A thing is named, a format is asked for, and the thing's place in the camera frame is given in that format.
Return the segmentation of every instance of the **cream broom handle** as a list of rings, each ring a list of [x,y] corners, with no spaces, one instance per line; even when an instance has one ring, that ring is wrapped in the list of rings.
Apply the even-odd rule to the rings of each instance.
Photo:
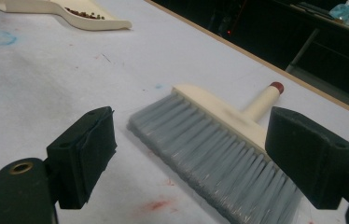
[[[242,114],[255,122],[259,121],[272,108],[284,90],[282,83],[273,82],[242,111]]]

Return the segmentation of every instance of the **metal grommet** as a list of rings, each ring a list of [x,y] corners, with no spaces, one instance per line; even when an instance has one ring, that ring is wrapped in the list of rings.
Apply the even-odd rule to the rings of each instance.
[[[32,162],[29,162],[29,161],[21,162],[21,163],[13,165],[9,169],[9,173],[11,175],[20,175],[20,174],[23,174],[25,172],[28,172],[30,169],[32,169],[32,167],[33,167]]]

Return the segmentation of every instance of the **white table surface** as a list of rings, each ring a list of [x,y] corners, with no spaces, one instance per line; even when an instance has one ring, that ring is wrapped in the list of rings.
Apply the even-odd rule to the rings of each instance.
[[[98,3],[133,28],[88,32],[55,15],[0,11],[0,169],[23,158],[44,160],[46,146],[84,113],[106,105],[116,111],[117,153],[83,209],[58,209],[61,223],[226,223],[126,129],[132,113],[175,84],[198,85],[241,109],[280,81],[286,89],[276,105],[349,141],[349,110],[266,63],[148,2]],[[165,206],[149,209],[156,202]],[[303,199],[294,223],[344,223],[346,208],[342,202],[338,211],[318,211]]]

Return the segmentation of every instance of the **red stain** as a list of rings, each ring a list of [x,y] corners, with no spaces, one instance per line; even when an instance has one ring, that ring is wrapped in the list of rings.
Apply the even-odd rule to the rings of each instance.
[[[175,185],[175,183],[172,182],[171,178],[169,178],[168,180],[166,180],[166,181],[165,181],[165,184],[166,184],[167,186],[174,186],[174,185]]]
[[[157,211],[160,210],[164,207],[167,207],[168,205],[170,205],[172,202],[169,200],[165,200],[165,201],[157,201],[157,202],[151,202],[151,203],[147,203],[144,205],[144,208],[147,211]]]
[[[160,195],[158,200],[143,203],[141,206],[139,206],[133,212],[133,217],[140,218],[157,212],[175,213],[178,212],[178,209],[175,208],[175,203],[175,198],[168,198]]]

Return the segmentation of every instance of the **debris in dustpan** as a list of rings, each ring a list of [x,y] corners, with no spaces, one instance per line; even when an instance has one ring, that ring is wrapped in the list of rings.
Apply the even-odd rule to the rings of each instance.
[[[129,21],[116,18],[93,0],[0,0],[0,10],[4,12],[55,14],[62,16],[76,28],[89,31],[129,29],[132,27]]]

